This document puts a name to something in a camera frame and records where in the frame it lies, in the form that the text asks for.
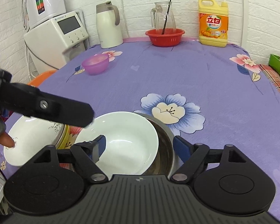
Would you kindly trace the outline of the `yellow plastic plate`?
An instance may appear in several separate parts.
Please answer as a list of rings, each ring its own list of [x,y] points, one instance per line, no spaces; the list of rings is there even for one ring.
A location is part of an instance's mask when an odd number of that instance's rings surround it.
[[[65,125],[62,134],[55,145],[57,149],[64,149],[66,147],[66,143],[68,142],[69,139],[69,132],[70,132],[70,127],[68,125]]]

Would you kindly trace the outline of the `stainless steel bowl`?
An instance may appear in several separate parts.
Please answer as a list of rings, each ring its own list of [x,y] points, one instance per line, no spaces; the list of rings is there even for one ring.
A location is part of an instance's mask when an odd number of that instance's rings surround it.
[[[170,178],[178,169],[178,156],[173,150],[174,134],[168,126],[153,116],[143,113],[137,114],[150,121],[157,132],[159,140],[156,158],[143,175],[165,175]]]

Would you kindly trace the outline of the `white floral plate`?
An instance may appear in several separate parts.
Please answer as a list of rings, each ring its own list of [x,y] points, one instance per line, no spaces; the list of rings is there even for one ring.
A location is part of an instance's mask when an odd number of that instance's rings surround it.
[[[15,167],[23,166],[45,146],[55,146],[64,126],[62,123],[22,116],[8,133],[15,145],[13,148],[4,147],[6,162]]]

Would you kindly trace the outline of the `white red-patterned bowl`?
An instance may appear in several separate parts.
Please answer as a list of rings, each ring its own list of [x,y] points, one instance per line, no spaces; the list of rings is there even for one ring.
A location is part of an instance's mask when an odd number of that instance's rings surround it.
[[[112,175],[142,175],[154,162],[159,140],[154,126],[143,116],[132,112],[101,115],[81,130],[76,143],[106,137],[106,149],[96,165]]]

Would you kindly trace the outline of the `purple plastic bowl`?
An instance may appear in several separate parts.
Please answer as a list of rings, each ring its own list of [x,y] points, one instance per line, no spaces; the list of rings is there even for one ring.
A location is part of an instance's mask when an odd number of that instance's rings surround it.
[[[97,54],[82,62],[82,67],[89,75],[98,75],[104,72],[109,65],[108,54]]]

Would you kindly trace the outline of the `orange plastic basin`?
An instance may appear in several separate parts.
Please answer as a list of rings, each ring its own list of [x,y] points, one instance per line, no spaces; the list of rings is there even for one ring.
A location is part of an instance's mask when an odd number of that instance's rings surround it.
[[[50,70],[43,72],[42,74],[36,76],[33,80],[31,80],[28,85],[33,87],[39,87],[46,79],[48,79],[51,75],[53,75],[57,70]]]

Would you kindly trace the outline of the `white water dispenser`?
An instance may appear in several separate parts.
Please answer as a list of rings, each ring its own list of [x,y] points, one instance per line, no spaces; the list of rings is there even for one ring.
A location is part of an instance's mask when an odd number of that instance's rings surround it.
[[[89,48],[81,10],[51,18],[24,35],[39,74],[58,70]]]

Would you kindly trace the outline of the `purple floral tablecloth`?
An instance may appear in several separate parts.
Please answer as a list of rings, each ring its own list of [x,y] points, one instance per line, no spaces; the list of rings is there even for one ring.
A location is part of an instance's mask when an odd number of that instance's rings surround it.
[[[280,92],[261,75],[241,69],[233,57],[246,51],[236,45],[215,48],[195,41],[160,48],[124,43],[122,54],[99,75],[74,70],[99,53],[94,47],[46,79],[40,90],[86,102],[95,115],[115,111],[151,115],[158,103],[185,108],[170,129],[190,143],[238,148],[274,182],[268,213],[224,216],[209,211],[184,185],[157,177],[151,183],[117,178],[119,186],[98,188],[65,215],[13,214],[6,223],[280,223]]]

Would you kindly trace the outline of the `white water purifier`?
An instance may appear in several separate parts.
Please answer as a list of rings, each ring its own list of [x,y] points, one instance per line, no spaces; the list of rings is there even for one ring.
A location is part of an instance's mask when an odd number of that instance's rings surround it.
[[[23,0],[22,7],[30,29],[66,12],[64,0]]]

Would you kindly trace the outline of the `white thermos jug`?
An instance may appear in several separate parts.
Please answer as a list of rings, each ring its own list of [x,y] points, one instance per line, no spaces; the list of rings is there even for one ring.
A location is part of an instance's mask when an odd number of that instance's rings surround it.
[[[123,43],[119,10],[111,1],[96,5],[96,26],[101,48],[113,48]]]

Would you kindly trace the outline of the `red plastic colander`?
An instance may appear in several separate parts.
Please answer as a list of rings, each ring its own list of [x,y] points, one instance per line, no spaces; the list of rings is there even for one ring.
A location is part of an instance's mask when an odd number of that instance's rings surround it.
[[[154,46],[172,47],[177,46],[181,42],[181,37],[185,34],[182,29],[173,30],[166,28],[164,34],[157,33],[156,29],[151,29],[145,32]]]

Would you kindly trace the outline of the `yellow dish soap bottle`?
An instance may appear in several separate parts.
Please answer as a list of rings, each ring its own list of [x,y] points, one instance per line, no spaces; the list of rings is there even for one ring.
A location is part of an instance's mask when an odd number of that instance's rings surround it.
[[[228,43],[229,7],[226,0],[199,0],[199,41],[203,45],[225,47]]]

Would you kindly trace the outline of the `glass pitcher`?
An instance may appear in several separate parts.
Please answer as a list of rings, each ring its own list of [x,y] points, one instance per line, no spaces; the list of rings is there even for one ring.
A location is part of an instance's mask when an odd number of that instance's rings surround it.
[[[166,28],[176,30],[175,18],[170,6]],[[151,10],[151,23],[152,27],[157,30],[157,33],[162,34],[162,29],[165,22],[166,12],[168,8],[168,1],[156,2],[155,7]]]

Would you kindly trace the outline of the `black stirring stick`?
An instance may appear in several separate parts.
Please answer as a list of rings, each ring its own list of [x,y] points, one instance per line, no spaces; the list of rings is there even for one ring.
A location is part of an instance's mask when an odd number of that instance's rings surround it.
[[[162,35],[165,34],[165,29],[166,29],[166,25],[167,25],[167,20],[168,20],[168,15],[169,15],[169,11],[170,11],[171,1],[172,0],[169,0],[169,2],[168,2],[168,8],[167,8],[167,12],[166,12],[164,26],[163,26],[163,29],[162,29]]]

